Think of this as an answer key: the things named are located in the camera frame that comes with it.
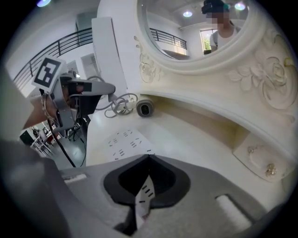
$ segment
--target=ceiling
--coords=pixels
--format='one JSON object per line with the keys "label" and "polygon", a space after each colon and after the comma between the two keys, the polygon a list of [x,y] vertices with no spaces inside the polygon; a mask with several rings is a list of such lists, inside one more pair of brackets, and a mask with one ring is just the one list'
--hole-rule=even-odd
{"label": "ceiling", "polygon": [[[231,19],[246,19],[247,9],[238,11],[233,7],[239,0],[226,0],[225,2],[232,6],[230,8]],[[201,11],[203,0],[148,0],[147,4],[149,12],[167,18],[181,27],[206,22],[206,17]],[[186,11],[192,12],[193,15],[188,18],[183,17],[183,13]]]}

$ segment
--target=hand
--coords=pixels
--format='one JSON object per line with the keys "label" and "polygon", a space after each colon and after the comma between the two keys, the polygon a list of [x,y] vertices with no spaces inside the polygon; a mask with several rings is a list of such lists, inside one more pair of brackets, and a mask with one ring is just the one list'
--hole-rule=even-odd
{"label": "hand", "polygon": [[[81,93],[83,92],[83,86],[82,85],[78,85],[76,87],[76,90],[78,93]],[[63,93],[63,97],[64,97],[64,100],[66,101],[66,103],[72,107],[74,105],[72,105],[72,101],[70,100],[69,98],[69,94],[68,94],[68,87],[67,86],[63,86],[62,87],[62,93]],[[47,109],[47,112],[48,114],[53,117],[53,118],[56,118],[56,112],[57,112],[57,108],[55,107],[54,103],[52,102],[52,100],[49,98],[49,96],[47,97],[47,100],[46,100],[46,109]]]}

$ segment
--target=white t-shirt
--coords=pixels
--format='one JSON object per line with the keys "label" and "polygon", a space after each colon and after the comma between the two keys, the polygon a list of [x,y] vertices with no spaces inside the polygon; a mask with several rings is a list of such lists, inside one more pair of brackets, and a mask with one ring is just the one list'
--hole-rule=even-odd
{"label": "white t-shirt", "polygon": [[[227,44],[231,39],[233,39],[237,35],[237,30],[234,28],[233,34],[228,37],[228,38],[222,38],[219,33],[217,33],[217,48],[219,49],[220,47],[223,47],[225,44]],[[213,34],[210,36],[210,46],[215,46],[216,44],[214,43],[213,40]]]}

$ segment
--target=black metal railing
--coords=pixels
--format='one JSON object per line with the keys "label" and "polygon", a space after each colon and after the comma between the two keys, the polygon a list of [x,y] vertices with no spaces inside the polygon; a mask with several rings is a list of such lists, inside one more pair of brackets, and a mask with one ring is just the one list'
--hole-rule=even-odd
{"label": "black metal railing", "polygon": [[38,54],[36,54],[25,66],[20,70],[14,78],[14,83],[19,89],[22,89],[27,82],[36,73],[39,64],[45,55],[59,57],[73,49],[93,42],[92,28],[87,28],[67,35],[54,43],[50,44]]}
{"label": "black metal railing", "polygon": [[174,45],[174,46],[179,46],[179,47],[187,50],[185,40],[183,40],[179,37],[176,37],[174,35],[171,35],[169,33],[160,31],[160,30],[156,30],[156,29],[153,29],[153,28],[150,28],[150,30],[151,30],[151,34],[152,34],[153,38],[156,41],[168,43],[168,44],[171,44],[171,45]]}

